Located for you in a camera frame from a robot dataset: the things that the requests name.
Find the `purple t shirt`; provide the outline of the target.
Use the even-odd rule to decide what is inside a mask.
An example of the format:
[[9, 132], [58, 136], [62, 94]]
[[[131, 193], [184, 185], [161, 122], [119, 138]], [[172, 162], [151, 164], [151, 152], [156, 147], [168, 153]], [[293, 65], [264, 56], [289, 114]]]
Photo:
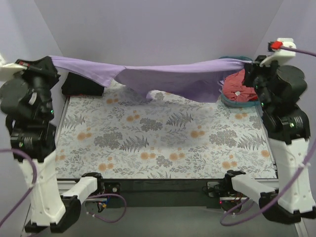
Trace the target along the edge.
[[51, 59], [55, 67], [104, 87], [116, 81], [147, 99], [150, 91], [158, 90], [202, 103], [216, 102], [220, 95], [217, 82], [241, 71], [247, 63], [224, 58], [185, 65], [120, 66], [61, 56]]

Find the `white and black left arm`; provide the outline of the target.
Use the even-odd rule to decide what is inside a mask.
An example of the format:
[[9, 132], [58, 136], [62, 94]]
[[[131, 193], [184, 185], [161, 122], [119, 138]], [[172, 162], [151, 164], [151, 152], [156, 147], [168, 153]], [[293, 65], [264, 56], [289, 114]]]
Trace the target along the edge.
[[103, 190], [102, 175], [86, 173], [67, 192], [59, 192], [51, 89], [60, 76], [50, 57], [2, 65], [0, 78], [4, 81], [0, 109], [6, 115], [9, 151], [23, 172], [31, 203], [25, 231], [39, 233], [50, 228], [63, 233], [79, 219], [82, 203]]

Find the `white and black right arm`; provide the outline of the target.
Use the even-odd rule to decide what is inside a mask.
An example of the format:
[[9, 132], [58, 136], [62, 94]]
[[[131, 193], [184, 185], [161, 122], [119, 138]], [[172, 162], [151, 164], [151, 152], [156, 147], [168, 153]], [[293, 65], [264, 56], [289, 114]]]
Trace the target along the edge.
[[252, 87], [262, 109], [262, 122], [276, 162], [278, 188], [266, 186], [243, 171], [229, 170], [221, 186], [226, 193], [241, 193], [256, 202], [272, 222], [294, 224], [316, 217], [316, 202], [309, 180], [309, 118], [297, 105], [306, 91], [305, 75], [282, 60], [260, 55], [244, 67], [243, 84]]

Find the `black robot base mount plate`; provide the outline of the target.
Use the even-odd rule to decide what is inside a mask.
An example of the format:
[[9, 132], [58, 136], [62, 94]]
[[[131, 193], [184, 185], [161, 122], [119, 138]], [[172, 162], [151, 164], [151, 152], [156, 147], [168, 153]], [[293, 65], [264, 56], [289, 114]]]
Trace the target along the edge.
[[107, 193], [121, 195], [127, 207], [220, 207], [211, 188], [221, 179], [102, 179]]

